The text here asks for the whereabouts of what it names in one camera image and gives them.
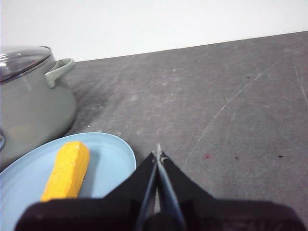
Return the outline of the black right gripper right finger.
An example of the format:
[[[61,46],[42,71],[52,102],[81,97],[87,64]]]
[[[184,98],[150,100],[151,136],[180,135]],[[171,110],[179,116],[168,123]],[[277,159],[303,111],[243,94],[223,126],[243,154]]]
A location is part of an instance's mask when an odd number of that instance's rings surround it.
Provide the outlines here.
[[[188,178],[157,147],[160,207],[185,231],[301,231],[303,222],[285,205],[217,199]]]

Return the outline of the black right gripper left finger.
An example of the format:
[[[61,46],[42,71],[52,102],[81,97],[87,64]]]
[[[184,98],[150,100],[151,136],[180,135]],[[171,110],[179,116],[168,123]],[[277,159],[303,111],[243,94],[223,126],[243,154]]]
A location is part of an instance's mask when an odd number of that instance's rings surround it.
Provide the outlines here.
[[[17,231],[135,231],[153,214],[156,157],[150,153],[133,174],[103,198],[53,199],[29,206]]]

